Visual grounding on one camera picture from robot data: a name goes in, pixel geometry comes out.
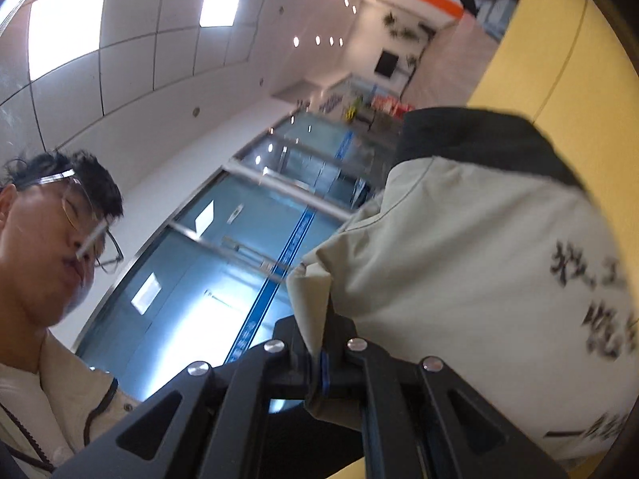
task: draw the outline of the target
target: potted plant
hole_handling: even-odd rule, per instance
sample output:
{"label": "potted plant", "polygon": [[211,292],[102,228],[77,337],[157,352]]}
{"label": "potted plant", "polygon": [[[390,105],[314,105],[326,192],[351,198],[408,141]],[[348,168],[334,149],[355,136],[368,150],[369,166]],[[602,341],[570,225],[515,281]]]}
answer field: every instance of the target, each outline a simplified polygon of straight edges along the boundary
{"label": "potted plant", "polygon": [[408,41],[419,41],[419,36],[417,35],[417,33],[412,28],[404,27],[399,34],[405,40],[408,40]]}
{"label": "potted plant", "polygon": [[418,61],[419,59],[417,59],[417,56],[414,54],[410,54],[406,56],[406,64],[408,65],[409,68],[416,68]]}
{"label": "potted plant", "polygon": [[395,16],[393,15],[392,12],[389,12],[388,14],[384,15],[382,20],[383,20],[384,25],[386,27],[391,28],[393,25],[395,25],[395,22],[397,21],[397,18],[395,18]]}

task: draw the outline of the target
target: recessed light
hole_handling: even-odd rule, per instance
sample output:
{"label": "recessed light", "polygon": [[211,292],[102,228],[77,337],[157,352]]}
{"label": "recessed light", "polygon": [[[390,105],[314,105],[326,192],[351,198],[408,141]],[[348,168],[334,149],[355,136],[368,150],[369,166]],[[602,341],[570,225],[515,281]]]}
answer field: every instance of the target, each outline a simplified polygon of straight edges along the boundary
{"label": "recessed light", "polygon": [[36,0],[29,22],[29,73],[47,72],[100,47],[104,0]]}
{"label": "recessed light", "polygon": [[240,0],[204,0],[200,27],[231,27]]}

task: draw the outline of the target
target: man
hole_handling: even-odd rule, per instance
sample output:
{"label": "man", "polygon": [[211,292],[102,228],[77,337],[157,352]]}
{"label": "man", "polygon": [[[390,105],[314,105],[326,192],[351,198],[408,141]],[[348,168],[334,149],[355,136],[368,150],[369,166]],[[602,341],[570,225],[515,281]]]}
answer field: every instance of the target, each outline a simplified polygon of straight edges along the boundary
{"label": "man", "polygon": [[122,216],[111,175],[86,152],[42,153],[0,180],[0,440],[45,478],[133,409],[107,373],[49,332],[84,299]]}

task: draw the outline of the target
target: jacket collar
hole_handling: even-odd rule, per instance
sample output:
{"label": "jacket collar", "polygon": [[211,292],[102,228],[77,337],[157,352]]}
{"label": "jacket collar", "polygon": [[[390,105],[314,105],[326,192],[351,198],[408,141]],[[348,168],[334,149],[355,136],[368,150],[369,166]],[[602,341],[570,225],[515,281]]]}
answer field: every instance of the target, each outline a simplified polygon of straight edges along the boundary
{"label": "jacket collar", "polygon": [[74,452],[84,448],[84,426],[89,413],[104,398],[113,377],[90,370],[51,332],[40,353],[40,384],[67,443]]}

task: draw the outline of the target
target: beige jacket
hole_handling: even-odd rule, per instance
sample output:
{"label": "beige jacket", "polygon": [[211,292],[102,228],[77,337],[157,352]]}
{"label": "beige jacket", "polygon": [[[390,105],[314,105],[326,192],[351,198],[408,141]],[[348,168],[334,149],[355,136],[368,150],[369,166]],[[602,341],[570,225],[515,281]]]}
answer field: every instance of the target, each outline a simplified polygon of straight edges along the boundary
{"label": "beige jacket", "polygon": [[[76,453],[137,405],[135,400],[117,389],[117,380],[113,376],[90,370],[51,333],[42,346],[40,383],[62,434]],[[28,457],[41,461],[36,449],[2,409],[0,440]],[[30,479],[50,477],[49,473],[38,467],[19,459],[16,461]]]}
{"label": "beige jacket", "polygon": [[[393,168],[384,196],[307,254],[287,288],[312,354],[330,294],[360,336],[402,360],[443,358],[563,460],[607,450],[639,392],[618,260],[580,190],[421,158]],[[313,414],[351,426],[346,411]]]}

